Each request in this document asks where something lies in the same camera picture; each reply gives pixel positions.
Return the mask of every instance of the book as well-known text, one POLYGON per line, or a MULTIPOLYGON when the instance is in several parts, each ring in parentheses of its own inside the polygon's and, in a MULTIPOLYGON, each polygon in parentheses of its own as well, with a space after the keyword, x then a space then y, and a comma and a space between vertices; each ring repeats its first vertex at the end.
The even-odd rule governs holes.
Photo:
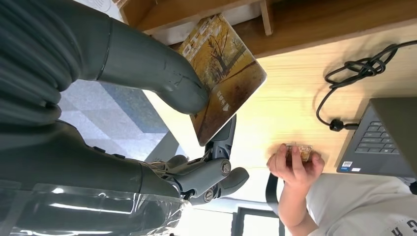
POLYGON ((193 66, 210 95, 206 107, 190 116, 199 144, 204 146, 267 75, 221 14, 200 20, 178 52, 193 66))

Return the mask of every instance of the laptop key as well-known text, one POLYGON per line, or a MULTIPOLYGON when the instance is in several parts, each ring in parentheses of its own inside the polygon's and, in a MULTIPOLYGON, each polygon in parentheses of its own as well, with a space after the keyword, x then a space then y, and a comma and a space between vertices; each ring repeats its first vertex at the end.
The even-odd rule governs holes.
POLYGON ((392 144, 392 139, 382 139, 384 144, 392 144))
POLYGON ((362 138, 363 143, 380 143, 381 142, 381 138, 362 138))
POLYGON ((370 148, 368 152, 380 152, 380 148, 370 148))
POLYGON ((394 144, 385 144, 385 148, 395 148, 394 144))
POLYGON ((364 137, 366 137, 366 138, 379 138, 379 137, 381 137, 381 133, 380 132, 366 132, 364 137))
POLYGON ((383 148, 384 144, 370 144, 370 143, 360 143, 359 148, 383 148))
POLYGON ((389 138, 389 134, 387 132, 382 133, 381 138, 389 138))
POLYGON ((381 126, 382 123, 379 121, 374 121, 374 122, 371 122, 371 125, 381 126))
POLYGON ((356 148, 355 152, 368 152, 369 148, 365 148, 365 147, 358 147, 356 148))
POLYGON ((368 127, 367 131, 368 132, 376 132, 378 131, 379 127, 378 126, 370 126, 368 127))
POLYGON ((383 149, 381 149, 380 152, 382 152, 382 153, 391 153, 392 152, 392 148, 383 148, 383 149))

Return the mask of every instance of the black cable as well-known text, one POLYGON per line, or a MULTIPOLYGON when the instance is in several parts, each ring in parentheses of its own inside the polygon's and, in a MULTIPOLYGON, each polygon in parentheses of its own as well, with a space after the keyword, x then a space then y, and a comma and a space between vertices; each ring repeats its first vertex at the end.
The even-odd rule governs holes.
POLYGON ((337 89, 342 88, 344 86, 348 86, 351 84, 356 83, 359 80, 362 80, 366 77, 371 77, 371 76, 376 76, 379 74, 382 74, 385 69, 387 68, 387 64, 388 62, 390 62, 392 60, 392 58, 395 56, 395 54, 397 53, 399 48, 402 47, 407 47, 407 46, 411 46, 411 45, 416 45, 417 44, 417 40, 413 40, 413 41, 409 41, 409 42, 405 42, 405 43, 400 43, 400 44, 391 44, 388 47, 386 47, 384 50, 382 50, 381 52, 379 52, 378 54, 376 54, 375 56, 371 57, 371 58, 363 58, 360 60, 356 60, 356 61, 347 61, 345 62, 343 67, 340 67, 330 73, 328 73, 325 76, 325 81, 328 82, 329 84, 331 84, 329 86, 330 91, 326 94, 326 96, 324 96, 324 98, 322 99, 321 103, 319 104, 317 110, 316 110, 316 117, 317 119, 330 127, 330 130, 333 131, 340 131, 342 129, 357 129, 357 127, 359 126, 359 124, 356 123, 351 123, 351 124, 344 124, 341 120, 339 119, 333 119, 330 123, 324 121, 321 117, 320 117, 320 110, 322 109, 324 103, 327 101, 327 99, 330 97, 330 95, 332 95, 337 89), (383 56, 385 56, 386 54, 388 54, 387 59, 382 60, 381 58, 383 56), (346 78, 340 82, 331 80, 330 77, 343 71, 343 70, 351 70, 353 72, 356 72, 357 75, 351 76, 349 78, 346 78))

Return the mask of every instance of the wooden desk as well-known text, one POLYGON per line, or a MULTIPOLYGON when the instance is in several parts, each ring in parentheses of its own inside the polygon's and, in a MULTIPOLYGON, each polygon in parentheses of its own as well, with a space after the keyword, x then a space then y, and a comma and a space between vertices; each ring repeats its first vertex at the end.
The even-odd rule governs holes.
MULTIPOLYGON (((417 24, 259 59, 268 79, 238 111, 233 167, 266 168, 280 143, 297 142, 312 145, 326 161, 324 171, 335 173, 352 132, 332 132, 316 119, 316 108, 328 91, 323 74, 347 60, 373 56, 389 43, 416 39, 417 24)), ((417 46, 400 49, 382 75, 335 92, 322 117, 357 122, 371 97, 417 95, 416 61, 417 46)), ((200 157, 204 148, 198 145, 189 116, 152 92, 146 95, 184 151, 200 157)))

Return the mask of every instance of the laptop keyboard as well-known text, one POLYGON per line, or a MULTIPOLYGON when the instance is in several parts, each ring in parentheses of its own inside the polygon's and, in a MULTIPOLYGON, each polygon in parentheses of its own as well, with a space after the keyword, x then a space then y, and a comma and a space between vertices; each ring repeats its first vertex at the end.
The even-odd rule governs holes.
POLYGON ((355 152, 400 154, 379 121, 370 123, 355 152))

